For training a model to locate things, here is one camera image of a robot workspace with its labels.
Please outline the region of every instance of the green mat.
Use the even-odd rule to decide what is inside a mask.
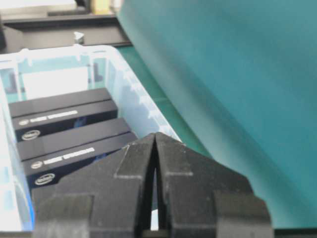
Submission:
[[[163,113],[169,124],[175,130],[179,138],[191,149],[210,156],[208,151],[189,128],[187,123],[177,112],[171,101],[162,91],[154,77],[151,75],[147,66],[137,53],[134,47],[117,48],[124,59],[128,62],[138,79],[141,81],[153,101],[156,103],[160,111]]]
[[[275,228],[317,228],[317,1],[125,1],[119,21],[208,152]]]

